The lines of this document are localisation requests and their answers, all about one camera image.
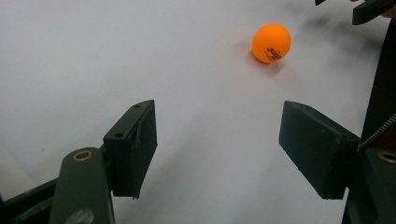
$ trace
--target white table surface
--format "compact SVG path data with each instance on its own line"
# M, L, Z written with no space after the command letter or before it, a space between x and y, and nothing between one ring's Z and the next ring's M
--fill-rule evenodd
M285 100L360 136L389 20L352 26L328 0L0 1L0 182L4 198L56 177L62 158L154 99L158 147L118 224L340 223L278 144ZM288 56L250 42L286 26Z

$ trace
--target orange ball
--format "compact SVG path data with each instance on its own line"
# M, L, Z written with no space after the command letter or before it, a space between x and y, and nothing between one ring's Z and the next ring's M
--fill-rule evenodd
M279 24L263 26L254 35L251 47L254 56L263 63L273 63L283 59L291 46L289 31Z

